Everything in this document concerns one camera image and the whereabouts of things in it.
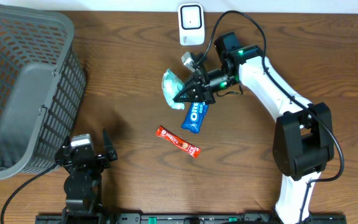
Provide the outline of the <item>blue Oreo cookie pack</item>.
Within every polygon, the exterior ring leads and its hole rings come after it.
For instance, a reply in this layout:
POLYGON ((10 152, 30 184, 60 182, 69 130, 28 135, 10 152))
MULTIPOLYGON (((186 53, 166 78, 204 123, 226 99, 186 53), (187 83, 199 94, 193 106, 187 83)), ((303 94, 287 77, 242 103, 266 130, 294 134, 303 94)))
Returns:
POLYGON ((209 105, 206 105, 205 103, 192 103, 181 128, 194 134, 198 134, 201 130, 208 108, 209 105))

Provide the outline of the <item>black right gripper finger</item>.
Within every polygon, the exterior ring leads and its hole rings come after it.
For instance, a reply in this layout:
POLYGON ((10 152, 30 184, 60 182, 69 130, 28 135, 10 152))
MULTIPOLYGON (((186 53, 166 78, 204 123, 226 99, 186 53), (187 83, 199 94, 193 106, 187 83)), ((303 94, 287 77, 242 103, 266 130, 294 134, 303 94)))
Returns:
POLYGON ((197 73, 193 73, 186 80, 184 88, 185 89, 197 89, 199 82, 200 82, 199 75, 197 73))
POLYGON ((185 85, 173 98, 175 103, 202 103, 203 91, 199 85, 185 85))

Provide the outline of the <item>red Nescafe stick sachet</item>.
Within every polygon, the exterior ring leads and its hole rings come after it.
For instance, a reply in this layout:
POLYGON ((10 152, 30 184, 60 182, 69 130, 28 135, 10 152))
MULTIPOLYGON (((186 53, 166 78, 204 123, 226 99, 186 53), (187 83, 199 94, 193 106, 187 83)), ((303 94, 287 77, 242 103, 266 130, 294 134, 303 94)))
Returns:
POLYGON ((193 158, 197 158, 201 153, 201 148, 179 138, 178 136, 165 129, 163 126, 158 127, 155 132, 155 135, 157 137, 170 141, 174 146, 180 148, 182 151, 186 152, 193 158))

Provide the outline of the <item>mint green wipes packet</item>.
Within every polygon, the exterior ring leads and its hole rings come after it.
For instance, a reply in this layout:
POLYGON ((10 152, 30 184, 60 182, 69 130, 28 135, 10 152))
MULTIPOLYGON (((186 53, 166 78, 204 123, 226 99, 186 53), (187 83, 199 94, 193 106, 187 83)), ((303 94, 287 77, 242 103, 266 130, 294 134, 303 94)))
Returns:
POLYGON ((162 78, 162 91, 168 106, 172 109, 185 109, 184 103, 176 103, 173 100, 183 87, 183 82, 170 69, 167 69, 162 78))

